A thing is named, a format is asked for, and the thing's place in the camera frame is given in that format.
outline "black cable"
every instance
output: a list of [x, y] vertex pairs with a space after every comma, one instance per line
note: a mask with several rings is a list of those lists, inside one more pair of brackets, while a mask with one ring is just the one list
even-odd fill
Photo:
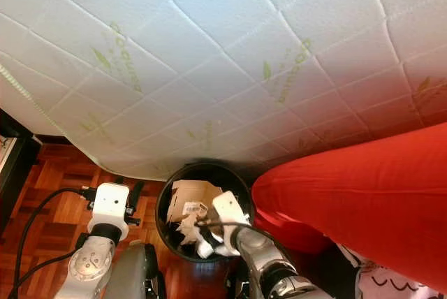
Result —
[[45, 207], [45, 205], [53, 199], [55, 196], [64, 193], [64, 192], [73, 192], [76, 194], [82, 195], [82, 191], [79, 189], [71, 189], [71, 188], [64, 188], [64, 189], [58, 189], [57, 191], [52, 192], [49, 196], [47, 196], [42, 203], [31, 213], [31, 216], [25, 225], [25, 228], [23, 229], [22, 237], [19, 241], [19, 247], [17, 248], [17, 256], [15, 258], [15, 269], [14, 269], [14, 283], [13, 288], [15, 289], [13, 292], [11, 292], [12, 295], [15, 295], [17, 297], [17, 289], [18, 289], [18, 283], [20, 280], [20, 264], [22, 262], [22, 254], [23, 254], [23, 246], [25, 244], [25, 240], [28, 235], [29, 228], [31, 227], [34, 219], [36, 218], [37, 214]]
[[42, 262], [41, 264], [38, 264], [38, 265], [36, 265], [35, 267], [33, 267], [33, 268], [31, 268], [30, 270], [28, 270], [28, 272], [25, 273], [25, 274], [22, 276], [22, 278], [19, 279], [19, 281], [17, 282], [17, 284], [14, 285], [13, 289], [10, 291], [10, 293], [9, 293], [9, 295], [8, 295], [8, 299], [14, 299], [14, 298], [17, 298], [17, 296], [14, 296], [14, 295], [17, 295], [16, 292], [18, 292], [19, 287], [20, 287], [23, 283], [25, 283], [26, 280], [27, 280], [28, 278], [30, 278], [30, 276], [32, 276], [32, 275], [35, 273], [35, 271], [37, 271], [37, 270], [43, 268], [44, 266], [47, 266], [48, 264], [51, 264], [51, 263], [54, 263], [54, 262], [62, 261], [62, 260], [64, 260], [65, 258], [68, 258], [68, 257], [72, 256], [76, 251], [77, 251], [77, 250], [75, 249], [75, 250], [73, 250], [72, 252], [69, 252], [68, 254], [65, 254], [65, 255], [62, 255], [62, 256], [59, 256], [59, 257], [55, 257], [55, 258], [51, 258], [51, 259], [49, 259], [48, 261]]
[[238, 227], [251, 229], [252, 231], [256, 231], [257, 233], [265, 236], [269, 240], [272, 240], [274, 245], [276, 245], [276, 247], [280, 250], [280, 252], [284, 255], [284, 257], [286, 257], [289, 260], [289, 262], [293, 264], [293, 259], [291, 258], [290, 254], [287, 252], [286, 248], [281, 243], [279, 243], [277, 240], [275, 240], [275, 238], [273, 236], [271, 236], [268, 232], [263, 231], [262, 229], [253, 227], [250, 224], [242, 224], [240, 222], [212, 222], [209, 224], [195, 223], [194, 226], [199, 227], [199, 228], [216, 227], [216, 226], [238, 226]]

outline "black trash bin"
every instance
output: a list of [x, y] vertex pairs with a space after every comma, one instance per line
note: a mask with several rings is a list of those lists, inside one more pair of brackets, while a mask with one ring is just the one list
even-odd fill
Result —
[[173, 182], [177, 180], [206, 180], [214, 186], [221, 187], [224, 192], [232, 191], [244, 213], [249, 214], [250, 221], [253, 221], [254, 207], [248, 186], [239, 175], [224, 165], [219, 163], [193, 163], [185, 165], [185, 167], [169, 178], [156, 201], [156, 228], [161, 239], [172, 252], [188, 261], [197, 263], [210, 263], [225, 258], [225, 256], [218, 254], [213, 254], [208, 258], [201, 258], [197, 255], [194, 245], [180, 246], [184, 236], [175, 230], [178, 225], [166, 223], [170, 200], [173, 196]]

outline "cardboard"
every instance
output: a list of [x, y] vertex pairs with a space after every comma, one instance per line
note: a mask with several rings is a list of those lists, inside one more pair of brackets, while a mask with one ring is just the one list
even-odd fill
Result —
[[173, 183], [173, 198], [171, 199], [167, 222], [180, 222], [189, 212], [185, 210], [188, 205], [202, 204], [207, 209], [212, 207], [212, 200], [222, 194], [222, 189], [204, 180], [178, 180]]

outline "wooden floor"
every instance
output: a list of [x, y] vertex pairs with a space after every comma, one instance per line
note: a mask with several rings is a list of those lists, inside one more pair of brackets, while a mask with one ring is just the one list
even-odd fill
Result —
[[[15, 254], [24, 225], [35, 207], [52, 191], [62, 187], [97, 187], [113, 182], [116, 176], [101, 170], [71, 145], [44, 145], [31, 169], [15, 205], [11, 220], [0, 240], [0, 298], [6, 298], [12, 283]], [[125, 179], [133, 186], [135, 180]], [[161, 241], [155, 226], [154, 209], [162, 182], [145, 183], [138, 211], [139, 227], [130, 227], [127, 239], [118, 246], [117, 255], [132, 240], [152, 243], [162, 273], [166, 278], [168, 298], [225, 298], [226, 263], [195, 264], [171, 253]], [[34, 265], [60, 256], [74, 248], [81, 232], [87, 232], [91, 212], [87, 202], [72, 193], [50, 201], [29, 231], [22, 259], [22, 274]], [[68, 261], [53, 263], [38, 271], [20, 288], [21, 299], [52, 298], [67, 273]]]

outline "white mattress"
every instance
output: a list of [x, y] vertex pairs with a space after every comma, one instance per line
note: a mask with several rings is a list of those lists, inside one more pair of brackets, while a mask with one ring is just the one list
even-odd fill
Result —
[[0, 0], [1, 107], [123, 175], [265, 170], [446, 121], [446, 15], [447, 0]]

